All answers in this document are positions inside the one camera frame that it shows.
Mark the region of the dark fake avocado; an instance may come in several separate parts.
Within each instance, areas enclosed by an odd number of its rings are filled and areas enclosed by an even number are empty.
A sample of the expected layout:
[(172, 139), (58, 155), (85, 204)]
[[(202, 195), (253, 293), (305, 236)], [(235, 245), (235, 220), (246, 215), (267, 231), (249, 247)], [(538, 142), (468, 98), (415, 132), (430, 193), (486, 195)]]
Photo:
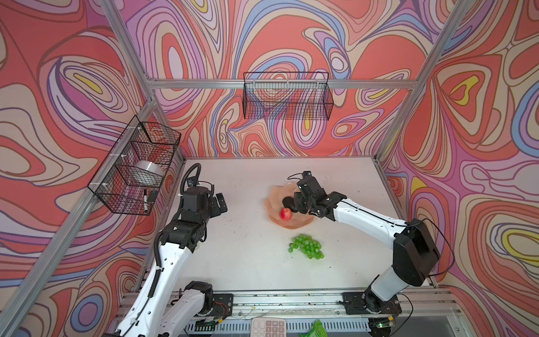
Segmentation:
[(294, 209), (296, 207), (295, 200), (293, 197), (285, 197), (282, 199), (282, 204), (284, 208)]

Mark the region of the red fake apple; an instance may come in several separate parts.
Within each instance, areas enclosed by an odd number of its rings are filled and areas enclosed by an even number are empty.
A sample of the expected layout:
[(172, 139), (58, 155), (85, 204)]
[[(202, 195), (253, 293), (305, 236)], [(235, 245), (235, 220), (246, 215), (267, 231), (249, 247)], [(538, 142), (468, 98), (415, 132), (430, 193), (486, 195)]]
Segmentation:
[(279, 216), (280, 216), (280, 219), (282, 219), (284, 221), (289, 221), (289, 220), (291, 220), (291, 218), (293, 216), (293, 212), (289, 208), (283, 208), (280, 211)]

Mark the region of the green fake grape bunch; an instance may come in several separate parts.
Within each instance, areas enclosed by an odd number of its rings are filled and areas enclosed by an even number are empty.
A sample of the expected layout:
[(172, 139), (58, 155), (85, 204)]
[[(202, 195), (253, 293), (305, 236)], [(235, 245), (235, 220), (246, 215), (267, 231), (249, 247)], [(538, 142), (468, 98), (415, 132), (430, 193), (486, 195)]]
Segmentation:
[(318, 240), (307, 234), (299, 234), (292, 238), (287, 251), (290, 254), (300, 251), (309, 259), (321, 260), (325, 257), (321, 249), (322, 245)]

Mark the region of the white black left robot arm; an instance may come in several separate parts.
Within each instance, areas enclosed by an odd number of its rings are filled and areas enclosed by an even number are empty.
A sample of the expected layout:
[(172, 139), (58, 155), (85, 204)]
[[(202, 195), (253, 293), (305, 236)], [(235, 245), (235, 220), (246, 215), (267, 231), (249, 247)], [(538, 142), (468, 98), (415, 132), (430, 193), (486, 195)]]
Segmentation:
[(212, 218), (227, 212), (224, 196), (200, 181), (202, 166), (193, 164), (180, 183), (180, 206), (153, 241), (150, 274), (113, 336), (179, 336), (198, 315), (213, 310), (213, 287), (192, 281), (173, 306), (171, 295), (186, 262), (206, 241)]

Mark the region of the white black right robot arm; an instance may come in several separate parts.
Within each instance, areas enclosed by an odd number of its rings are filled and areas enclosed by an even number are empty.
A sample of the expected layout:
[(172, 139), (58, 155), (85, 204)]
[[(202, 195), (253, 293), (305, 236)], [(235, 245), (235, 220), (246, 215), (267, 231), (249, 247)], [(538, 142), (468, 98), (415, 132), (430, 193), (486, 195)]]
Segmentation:
[(379, 314), (394, 305), (397, 294), (410, 286), (421, 286), (429, 278), (441, 254), (423, 220), (384, 216), (352, 201), (339, 192), (328, 193), (304, 171), (292, 197), (282, 204), (291, 213), (327, 218), (352, 226), (392, 250), (392, 264), (362, 293), (360, 308)]

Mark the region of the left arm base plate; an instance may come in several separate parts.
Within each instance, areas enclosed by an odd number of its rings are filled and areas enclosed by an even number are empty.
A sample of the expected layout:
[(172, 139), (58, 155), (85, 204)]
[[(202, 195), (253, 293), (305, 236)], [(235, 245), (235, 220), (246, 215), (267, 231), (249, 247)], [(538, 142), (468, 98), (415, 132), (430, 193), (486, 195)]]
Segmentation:
[(233, 299), (234, 296), (231, 293), (214, 294), (212, 298), (212, 308), (208, 312), (204, 312), (202, 315), (198, 314), (197, 317), (211, 316), (215, 319), (225, 319), (233, 312)]

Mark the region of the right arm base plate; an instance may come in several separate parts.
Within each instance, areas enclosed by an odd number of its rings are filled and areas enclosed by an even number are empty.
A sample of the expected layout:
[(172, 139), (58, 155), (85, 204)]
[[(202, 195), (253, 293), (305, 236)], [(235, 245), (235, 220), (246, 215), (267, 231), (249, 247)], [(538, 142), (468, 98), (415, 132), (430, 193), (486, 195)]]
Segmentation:
[(398, 316), (402, 313), (400, 301), (394, 295), (390, 300), (384, 301), (376, 295), (368, 292), (344, 292), (342, 301), (347, 315), (391, 315)]

